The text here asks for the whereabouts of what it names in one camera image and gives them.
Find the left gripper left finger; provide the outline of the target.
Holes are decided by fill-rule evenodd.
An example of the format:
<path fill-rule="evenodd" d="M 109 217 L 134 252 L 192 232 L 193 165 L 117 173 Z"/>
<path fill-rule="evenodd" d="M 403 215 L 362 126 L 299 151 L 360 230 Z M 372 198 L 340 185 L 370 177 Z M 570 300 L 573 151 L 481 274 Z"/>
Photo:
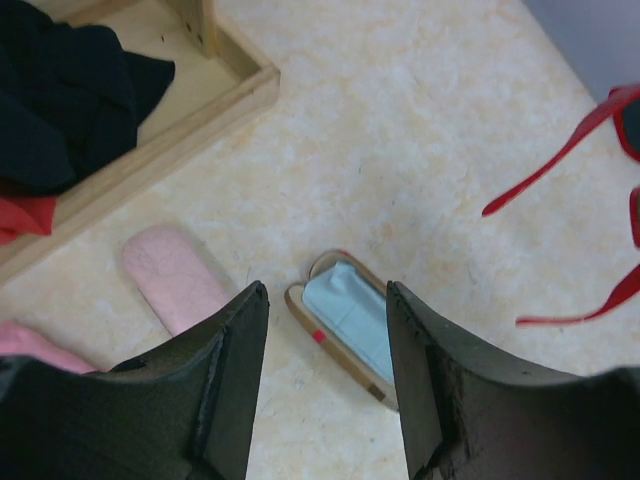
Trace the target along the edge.
<path fill-rule="evenodd" d="M 221 310 L 108 372 L 1 361 L 5 479 L 242 479 L 268 329 L 254 282 Z"/>

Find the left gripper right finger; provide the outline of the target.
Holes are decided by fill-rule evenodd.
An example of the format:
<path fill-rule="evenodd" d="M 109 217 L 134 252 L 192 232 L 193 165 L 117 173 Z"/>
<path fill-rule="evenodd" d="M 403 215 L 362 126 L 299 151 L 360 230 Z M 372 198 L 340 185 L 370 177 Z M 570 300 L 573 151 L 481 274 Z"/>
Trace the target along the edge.
<path fill-rule="evenodd" d="M 413 479 L 635 479 L 639 371 L 580 377 L 516 357 L 387 286 Z"/>

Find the brown glasses case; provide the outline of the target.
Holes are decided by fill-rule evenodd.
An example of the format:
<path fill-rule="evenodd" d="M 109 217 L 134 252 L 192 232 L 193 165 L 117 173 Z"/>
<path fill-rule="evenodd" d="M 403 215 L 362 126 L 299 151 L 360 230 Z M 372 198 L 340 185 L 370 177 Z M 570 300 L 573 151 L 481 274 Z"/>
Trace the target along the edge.
<path fill-rule="evenodd" d="M 386 315 L 386 285 L 345 250 L 321 254 L 308 278 L 285 292 L 313 340 L 377 401 L 398 409 Z"/>

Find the small blue cloth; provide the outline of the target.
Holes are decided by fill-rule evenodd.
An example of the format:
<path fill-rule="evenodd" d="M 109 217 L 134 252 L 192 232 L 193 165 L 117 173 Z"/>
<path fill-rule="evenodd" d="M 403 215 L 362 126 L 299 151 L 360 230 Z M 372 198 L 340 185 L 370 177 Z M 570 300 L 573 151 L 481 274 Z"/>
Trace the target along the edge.
<path fill-rule="evenodd" d="M 311 279 L 303 304 L 386 383 L 394 382 L 386 299 L 346 262 Z"/>

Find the pink shirt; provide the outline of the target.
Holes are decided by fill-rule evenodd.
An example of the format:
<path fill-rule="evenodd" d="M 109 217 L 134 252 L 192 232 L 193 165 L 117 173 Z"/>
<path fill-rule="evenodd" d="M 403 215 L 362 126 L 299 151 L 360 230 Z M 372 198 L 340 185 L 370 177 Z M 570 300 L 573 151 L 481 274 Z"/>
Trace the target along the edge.
<path fill-rule="evenodd" d="M 57 347 L 35 330 L 11 321 L 1 323 L 0 346 L 2 357 L 27 356 L 77 374 L 96 371 L 85 360 Z"/>

